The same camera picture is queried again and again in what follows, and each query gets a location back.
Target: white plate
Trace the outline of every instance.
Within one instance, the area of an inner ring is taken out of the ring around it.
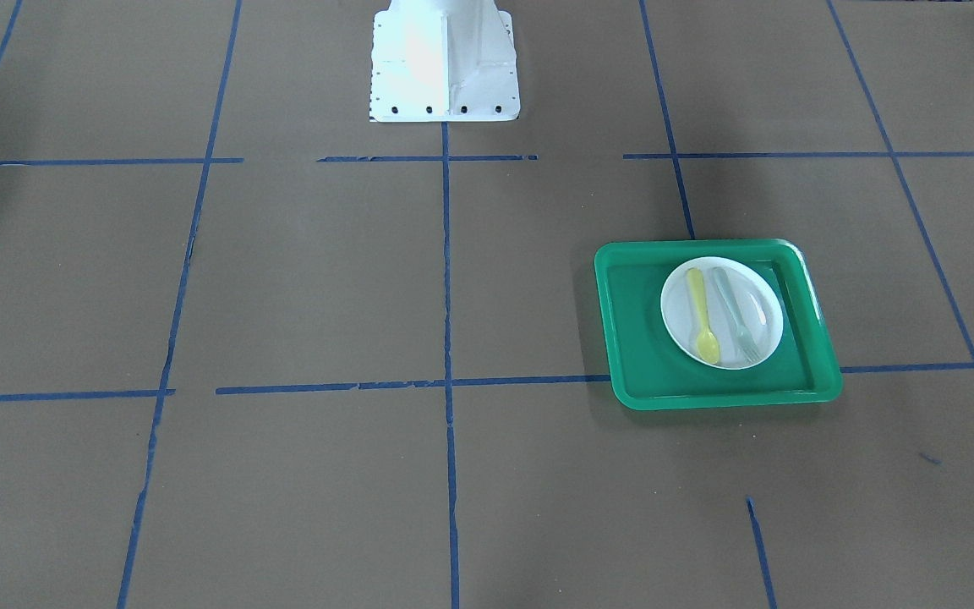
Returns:
[[[735,300],[742,313],[742,320],[746,323],[761,354],[758,361],[747,362],[737,346],[724,298],[720,296],[720,291],[716,289],[716,284],[709,272],[717,266],[723,267],[727,274],[727,281],[731,284],[731,290],[735,292]],[[716,364],[703,362],[697,354],[697,316],[693,311],[687,286],[687,271],[693,267],[699,269],[704,276],[709,325],[720,342],[720,362]],[[764,362],[776,351],[777,346],[780,346],[780,337],[784,335],[784,311],[780,308],[780,301],[777,300],[773,289],[769,287],[769,283],[766,283],[761,275],[753,272],[749,266],[713,255],[683,262],[668,275],[668,281],[664,282],[664,289],[660,292],[660,312],[664,315],[664,325],[668,327],[668,334],[676,344],[679,344],[679,348],[685,354],[698,362],[721,370],[749,369]]]

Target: green tray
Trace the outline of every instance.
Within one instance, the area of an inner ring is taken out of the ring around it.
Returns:
[[[660,314],[668,274],[701,255],[737,260],[761,275],[784,307],[784,338],[761,364],[718,370],[676,346]],[[807,263],[781,239],[611,243],[596,253],[611,386],[637,411],[827,402],[843,387]]]

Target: plate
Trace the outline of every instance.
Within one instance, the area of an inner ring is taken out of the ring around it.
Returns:
[[[715,364],[704,361],[697,354],[697,312],[687,285],[687,273],[691,269],[701,271],[704,278],[709,326],[720,343],[720,361]],[[730,294],[720,292],[720,286],[714,280],[714,269],[723,269],[730,284]],[[749,332],[758,348],[756,359],[748,359],[739,346],[736,325],[728,310],[728,298],[735,300],[745,332]],[[757,366],[776,351],[780,337],[784,336],[784,312],[769,283],[749,266],[716,255],[687,260],[668,275],[660,292],[660,313],[668,334],[685,354],[721,370],[745,370]]]

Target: white metal bracket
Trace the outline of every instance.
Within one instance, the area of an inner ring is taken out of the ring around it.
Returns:
[[[391,0],[375,15],[370,119],[513,120],[521,112],[513,19],[495,0]]]

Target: yellow spoon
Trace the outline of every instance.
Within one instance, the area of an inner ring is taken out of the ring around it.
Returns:
[[[691,293],[693,311],[697,313],[697,354],[707,364],[720,362],[720,342],[709,327],[709,308],[704,292],[704,275],[698,267],[687,271],[687,285]]]

